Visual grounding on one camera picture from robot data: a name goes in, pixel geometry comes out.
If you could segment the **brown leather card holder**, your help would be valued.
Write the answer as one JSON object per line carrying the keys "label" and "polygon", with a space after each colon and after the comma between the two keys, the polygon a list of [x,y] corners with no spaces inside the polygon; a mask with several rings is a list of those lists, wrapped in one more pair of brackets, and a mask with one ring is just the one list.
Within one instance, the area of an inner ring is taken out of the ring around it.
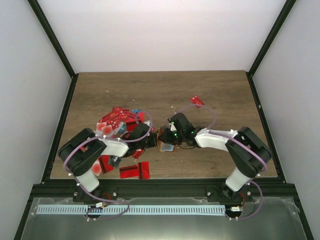
{"label": "brown leather card holder", "polygon": [[174,134],[166,125],[161,126],[157,133],[157,146],[160,152],[173,153],[176,150]]}

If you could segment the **red card vertical stripe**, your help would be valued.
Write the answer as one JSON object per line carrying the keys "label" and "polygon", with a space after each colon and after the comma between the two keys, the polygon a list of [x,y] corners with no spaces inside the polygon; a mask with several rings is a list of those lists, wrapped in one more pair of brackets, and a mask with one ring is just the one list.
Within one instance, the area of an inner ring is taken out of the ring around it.
{"label": "red card vertical stripe", "polygon": [[139,162],[137,168],[139,180],[150,179],[150,165],[148,161]]}

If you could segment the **black VIP card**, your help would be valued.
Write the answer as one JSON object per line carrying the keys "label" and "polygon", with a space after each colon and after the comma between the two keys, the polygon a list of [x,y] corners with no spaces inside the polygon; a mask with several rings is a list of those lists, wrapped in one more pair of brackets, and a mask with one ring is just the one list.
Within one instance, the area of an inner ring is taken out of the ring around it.
{"label": "black VIP card", "polygon": [[108,165],[112,166],[113,168],[118,168],[121,161],[121,157],[110,155],[108,159]]}

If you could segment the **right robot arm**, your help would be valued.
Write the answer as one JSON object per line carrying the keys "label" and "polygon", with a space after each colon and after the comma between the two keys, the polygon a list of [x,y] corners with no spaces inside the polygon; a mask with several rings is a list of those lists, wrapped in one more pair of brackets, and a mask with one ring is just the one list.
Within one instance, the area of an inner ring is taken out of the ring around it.
{"label": "right robot arm", "polygon": [[228,152],[235,169],[221,187],[221,195],[229,202],[240,196],[241,188],[261,172],[267,171],[272,158],[269,147],[249,128],[239,130],[213,130],[209,126],[193,126],[183,113],[168,119],[169,125],[162,126],[157,139],[162,145],[191,148],[211,148]]}

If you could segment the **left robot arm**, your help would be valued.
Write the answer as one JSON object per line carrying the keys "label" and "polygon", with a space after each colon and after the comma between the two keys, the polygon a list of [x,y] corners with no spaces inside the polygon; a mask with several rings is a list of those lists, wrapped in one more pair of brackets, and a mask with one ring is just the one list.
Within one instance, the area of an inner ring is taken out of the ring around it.
{"label": "left robot arm", "polygon": [[121,137],[98,136],[90,128],[84,128],[57,152],[63,168],[73,175],[89,201],[97,202],[102,196],[100,183],[92,171],[101,156],[127,158],[138,150],[157,146],[157,133],[145,123],[139,123],[133,131]]}

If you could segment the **red VIP card top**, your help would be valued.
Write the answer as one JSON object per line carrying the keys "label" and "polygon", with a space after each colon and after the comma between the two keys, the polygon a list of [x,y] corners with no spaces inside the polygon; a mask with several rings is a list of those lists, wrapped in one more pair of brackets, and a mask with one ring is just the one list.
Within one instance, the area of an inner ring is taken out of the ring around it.
{"label": "red VIP card top", "polygon": [[104,115],[99,122],[107,122],[109,120],[118,121],[118,120],[125,120],[128,117],[129,109],[122,108],[121,106],[115,106],[112,108],[112,111]]}

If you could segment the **red card horizontal stripe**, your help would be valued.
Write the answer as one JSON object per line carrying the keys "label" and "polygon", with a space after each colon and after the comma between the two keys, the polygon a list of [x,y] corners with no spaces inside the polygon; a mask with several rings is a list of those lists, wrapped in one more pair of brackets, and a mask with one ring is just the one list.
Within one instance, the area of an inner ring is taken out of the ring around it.
{"label": "red card horizontal stripe", "polygon": [[131,165],[119,168],[119,177],[121,179],[135,178],[139,176],[139,170],[137,165]]}

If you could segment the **white card red circle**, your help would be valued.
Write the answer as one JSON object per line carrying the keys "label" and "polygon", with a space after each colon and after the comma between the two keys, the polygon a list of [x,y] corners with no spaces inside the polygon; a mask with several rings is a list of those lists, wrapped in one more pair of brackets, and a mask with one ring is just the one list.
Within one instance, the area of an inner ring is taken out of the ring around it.
{"label": "white card red circle", "polygon": [[106,125],[102,127],[101,131],[102,131],[102,134],[107,137],[110,137],[114,134],[114,130],[111,125]]}

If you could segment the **lone red VIP card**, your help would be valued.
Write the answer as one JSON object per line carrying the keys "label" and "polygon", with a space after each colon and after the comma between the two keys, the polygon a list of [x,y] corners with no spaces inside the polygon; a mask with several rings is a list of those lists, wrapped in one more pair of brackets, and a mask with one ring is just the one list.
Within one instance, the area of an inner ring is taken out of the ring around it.
{"label": "lone red VIP card", "polygon": [[189,100],[198,109],[205,105],[205,103],[197,95],[192,96]]}

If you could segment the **black frame front beam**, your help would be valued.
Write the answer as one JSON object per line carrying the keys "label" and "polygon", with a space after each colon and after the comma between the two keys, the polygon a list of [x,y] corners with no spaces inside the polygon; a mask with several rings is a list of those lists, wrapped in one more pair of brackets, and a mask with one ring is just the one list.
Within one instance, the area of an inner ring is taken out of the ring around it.
{"label": "black frame front beam", "polygon": [[[107,179],[99,180],[100,185],[93,192],[97,197],[111,196],[112,199],[123,198],[171,198],[195,197],[206,198],[225,183],[224,178],[181,178],[181,179]],[[266,197],[296,196],[294,184],[279,178],[258,177],[255,182]],[[31,197],[44,198],[81,198],[83,190],[72,179],[51,179],[32,187]]]}

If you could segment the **light blue slotted rail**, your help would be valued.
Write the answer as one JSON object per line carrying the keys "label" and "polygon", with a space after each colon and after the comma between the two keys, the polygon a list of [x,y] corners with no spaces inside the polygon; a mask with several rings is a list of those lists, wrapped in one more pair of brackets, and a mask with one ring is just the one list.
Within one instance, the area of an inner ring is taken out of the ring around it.
{"label": "light blue slotted rail", "polygon": [[223,205],[109,205],[96,208],[93,205],[49,205],[40,204],[36,208],[38,215],[199,215],[224,216]]}

